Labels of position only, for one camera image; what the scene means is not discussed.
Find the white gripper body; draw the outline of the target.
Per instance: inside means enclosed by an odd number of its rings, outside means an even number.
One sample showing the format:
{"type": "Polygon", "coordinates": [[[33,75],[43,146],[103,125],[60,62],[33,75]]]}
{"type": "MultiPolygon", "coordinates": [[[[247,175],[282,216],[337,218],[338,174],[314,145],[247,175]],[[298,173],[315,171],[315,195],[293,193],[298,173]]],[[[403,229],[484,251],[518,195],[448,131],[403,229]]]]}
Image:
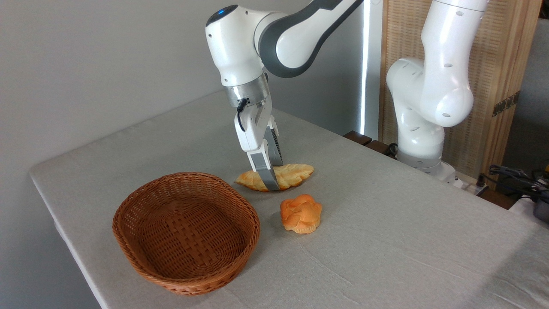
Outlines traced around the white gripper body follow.
{"type": "Polygon", "coordinates": [[[268,120],[272,116],[272,98],[252,103],[247,98],[237,101],[235,130],[243,151],[258,149],[264,139],[268,120]]]}

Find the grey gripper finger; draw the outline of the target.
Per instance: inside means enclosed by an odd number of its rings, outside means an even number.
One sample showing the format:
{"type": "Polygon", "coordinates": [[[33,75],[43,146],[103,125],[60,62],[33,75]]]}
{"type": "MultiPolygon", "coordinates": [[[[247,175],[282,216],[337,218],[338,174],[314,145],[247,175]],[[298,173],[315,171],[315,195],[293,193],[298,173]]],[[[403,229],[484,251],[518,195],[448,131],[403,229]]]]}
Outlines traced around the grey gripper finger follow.
{"type": "Polygon", "coordinates": [[[280,190],[275,170],[269,158],[268,146],[260,146],[258,149],[249,151],[247,152],[247,156],[253,171],[259,174],[267,191],[280,190]]]}
{"type": "Polygon", "coordinates": [[[269,161],[273,166],[282,166],[283,159],[280,149],[280,143],[278,141],[279,131],[277,129],[276,121],[271,116],[267,123],[267,128],[263,136],[267,141],[269,161]]]}

